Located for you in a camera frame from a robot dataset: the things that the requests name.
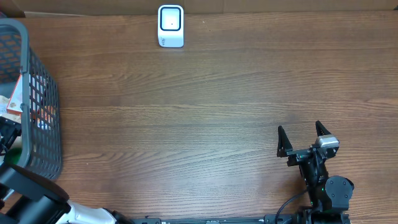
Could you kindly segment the green lid jar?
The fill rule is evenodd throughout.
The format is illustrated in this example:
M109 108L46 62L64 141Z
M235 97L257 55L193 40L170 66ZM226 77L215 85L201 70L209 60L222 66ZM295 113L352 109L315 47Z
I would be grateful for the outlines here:
M8 164L18 164L22 154L22 148L16 147L10 149L4 156L4 162Z

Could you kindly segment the beige plastic bag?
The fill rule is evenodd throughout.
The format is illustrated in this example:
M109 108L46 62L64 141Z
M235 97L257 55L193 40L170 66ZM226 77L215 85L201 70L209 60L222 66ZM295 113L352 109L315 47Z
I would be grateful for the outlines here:
M14 115L7 112L7 105L9 103L9 98L5 96L0 96L0 115L3 118L10 119L11 121L21 123L21 116Z

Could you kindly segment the orange white box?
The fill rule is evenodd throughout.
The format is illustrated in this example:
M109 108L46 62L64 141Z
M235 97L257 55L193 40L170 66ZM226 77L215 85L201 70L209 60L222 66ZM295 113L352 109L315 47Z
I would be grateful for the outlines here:
M23 102L23 84L22 84L22 75L19 76L17 83L14 87L12 95L9 99L9 103L7 105L7 112L14 115L21 115L22 109L21 104Z

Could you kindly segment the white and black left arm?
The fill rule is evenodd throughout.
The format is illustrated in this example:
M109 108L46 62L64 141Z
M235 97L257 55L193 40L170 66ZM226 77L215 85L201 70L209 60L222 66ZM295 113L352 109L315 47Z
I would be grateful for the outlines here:
M15 164L1 165L1 185L22 195L7 213L1 214L1 223L132 223L116 211L70 202L57 184Z

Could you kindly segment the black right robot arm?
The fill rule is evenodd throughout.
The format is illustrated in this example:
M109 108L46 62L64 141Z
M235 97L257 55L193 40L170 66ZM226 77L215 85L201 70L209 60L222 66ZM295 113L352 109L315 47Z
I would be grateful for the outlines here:
M349 210L354 183L339 175L329 176L326 161L336 156L340 141L320 121L315 122L317 138L306 149L295 150L282 126L278 127L277 157L286 157L289 167L299 166L306 189L288 199L275 214L274 223L350 223ZM308 194L309 207L282 218L283 209L295 199Z

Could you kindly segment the grey plastic mesh basket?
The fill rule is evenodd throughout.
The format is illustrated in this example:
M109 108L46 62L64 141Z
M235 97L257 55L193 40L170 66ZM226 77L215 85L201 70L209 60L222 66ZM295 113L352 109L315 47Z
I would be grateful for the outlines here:
M18 165L48 179L62 171L62 138L58 86L30 47L25 26L1 19L1 96L8 99L22 87L22 154Z

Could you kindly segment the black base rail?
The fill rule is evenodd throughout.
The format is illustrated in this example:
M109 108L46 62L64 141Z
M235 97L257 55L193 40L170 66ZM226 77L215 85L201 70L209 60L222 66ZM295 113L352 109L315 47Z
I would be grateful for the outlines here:
M134 224L351 224L348 215L326 215L313 214L310 220L299 217L296 214L276 215L268 214L264 217L238 217L238 218L191 218L191 219L160 219L160 218L133 218Z

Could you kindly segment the white barcode scanner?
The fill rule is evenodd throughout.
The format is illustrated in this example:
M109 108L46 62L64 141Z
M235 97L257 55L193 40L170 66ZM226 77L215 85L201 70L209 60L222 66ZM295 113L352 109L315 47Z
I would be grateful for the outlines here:
M164 4L158 8L157 36L163 48L184 46L184 10L176 4Z

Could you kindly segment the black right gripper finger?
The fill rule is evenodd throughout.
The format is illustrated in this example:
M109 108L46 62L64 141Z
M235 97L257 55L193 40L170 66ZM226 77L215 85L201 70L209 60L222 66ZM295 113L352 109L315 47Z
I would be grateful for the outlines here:
M278 127L278 146L277 146L277 157L287 157L288 152L292 151L293 147L285 133L282 126Z
M329 130L327 130L327 128L324 127L324 125L319 120L315 122L315 127L317 130L317 136L324 136L331 134L331 132L329 132Z

